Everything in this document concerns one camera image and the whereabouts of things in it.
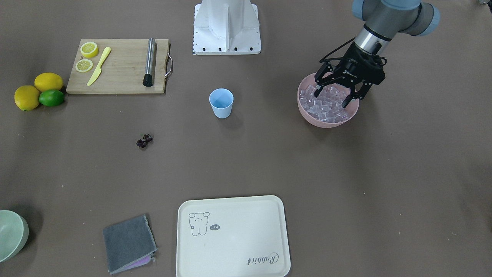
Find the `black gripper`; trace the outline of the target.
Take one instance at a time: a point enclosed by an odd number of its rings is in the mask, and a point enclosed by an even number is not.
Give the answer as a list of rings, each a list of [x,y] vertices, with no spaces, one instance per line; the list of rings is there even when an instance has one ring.
[[[343,108],[346,108],[351,100],[364,99],[373,84],[379,85],[386,78],[384,72],[385,57],[364,52],[354,42],[346,42],[337,50],[346,45],[349,47],[335,68],[331,62],[323,62],[314,76],[316,82],[315,98],[320,95],[329,82],[340,84],[349,89],[349,94],[342,103]]]

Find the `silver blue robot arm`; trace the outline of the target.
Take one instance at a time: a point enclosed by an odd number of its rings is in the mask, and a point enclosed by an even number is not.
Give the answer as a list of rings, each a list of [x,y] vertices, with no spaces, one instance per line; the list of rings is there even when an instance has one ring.
[[[348,49],[337,58],[337,65],[332,65],[334,58],[327,54],[314,76],[315,97],[332,84],[349,89],[343,107],[351,100],[362,100],[371,86],[383,82],[387,60],[381,53],[396,34],[428,35],[440,22],[438,8],[421,0],[355,0],[352,13],[364,21],[362,30],[346,42]]]

